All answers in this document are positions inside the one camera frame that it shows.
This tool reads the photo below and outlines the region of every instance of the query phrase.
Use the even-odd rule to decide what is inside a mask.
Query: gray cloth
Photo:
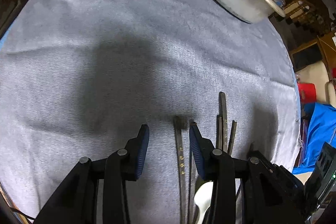
[[[280,35],[268,19],[247,24],[214,0],[29,0],[1,50],[0,76],[0,180],[31,216],[81,156],[105,158],[147,123],[144,171],[127,183],[130,218],[179,223],[172,119],[193,119],[215,144],[220,91],[229,124],[238,122],[234,157],[254,142],[291,169],[298,153]]]

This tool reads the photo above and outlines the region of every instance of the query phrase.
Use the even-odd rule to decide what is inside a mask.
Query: black device
[[[314,172],[303,185],[283,166],[270,163],[259,151],[248,160],[232,158],[202,138],[197,124],[189,128],[190,146],[198,174],[213,181],[208,218],[210,224],[236,221],[235,179],[242,185],[243,224],[303,224],[326,198],[336,178],[336,149],[324,143]],[[125,181],[142,173],[149,128],[142,125],[136,138],[108,158],[82,157],[46,202],[34,223],[95,224],[98,180],[104,179],[103,224],[130,224]],[[0,221],[18,224],[0,199]]]
[[[231,158],[202,138],[196,123],[190,125],[190,145],[198,174],[212,180],[208,223],[236,221],[235,179],[242,185],[243,224],[303,224],[320,206],[334,185],[336,149],[324,143],[315,169],[302,184],[283,166],[270,163],[259,151],[248,160]]]
[[[149,128],[143,124],[138,136],[108,158],[79,162],[43,206],[34,224],[95,224],[98,180],[104,179],[103,223],[130,223],[125,181],[142,174]]]

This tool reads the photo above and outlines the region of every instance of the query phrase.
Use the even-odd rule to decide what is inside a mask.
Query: gray towel
[[[0,76],[0,180],[31,216],[81,156],[109,156],[146,123],[144,171],[127,183],[130,218],[179,223],[172,119],[193,119],[215,144],[220,91],[229,124],[238,122],[234,157],[254,142],[291,169],[298,153],[280,35],[268,19],[247,24],[214,0],[29,0],[1,50]]]

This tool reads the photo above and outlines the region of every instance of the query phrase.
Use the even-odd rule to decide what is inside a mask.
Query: white spoon
[[[212,187],[213,182],[206,182],[200,186],[200,188],[195,193],[194,203],[197,205],[199,209],[199,215],[196,221],[196,224],[202,224],[205,213],[211,204],[211,196],[212,196]]]

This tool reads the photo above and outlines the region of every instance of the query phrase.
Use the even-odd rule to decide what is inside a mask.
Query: wooden furniture
[[[331,19],[328,8],[321,0],[289,0],[284,6],[286,22],[294,22],[295,25],[315,32],[319,36],[330,32]]]
[[[0,183],[0,195],[1,195],[0,198],[3,198],[3,201],[6,202],[9,207],[19,210],[19,208],[13,203],[13,201],[11,200],[11,198],[9,197],[9,195],[7,194],[6,190],[4,189],[1,183]],[[18,216],[18,218],[21,220],[21,223],[31,224],[31,222],[28,222],[28,220],[23,215],[18,213],[15,213],[15,215]]]
[[[304,43],[297,47],[296,49],[289,52],[289,57],[293,63],[294,70],[298,70],[301,68],[295,67],[294,57],[293,55],[301,52],[313,45],[317,45],[322,55],[322,61],[327,68],[327,72],[329,75],[329,79],[332,79],[332,69],[336,68],[336,46],[333,41],[333,37],[335,36],[334,32],[329,32],[323,37],[317,37],[307,43]]]
[[[316,101],[321,104],[330,104],[336,107],[336,93],[334,85],[329,82],[328,71],[322,61],[306,66],[296,72],[299,81],[315,85]]]

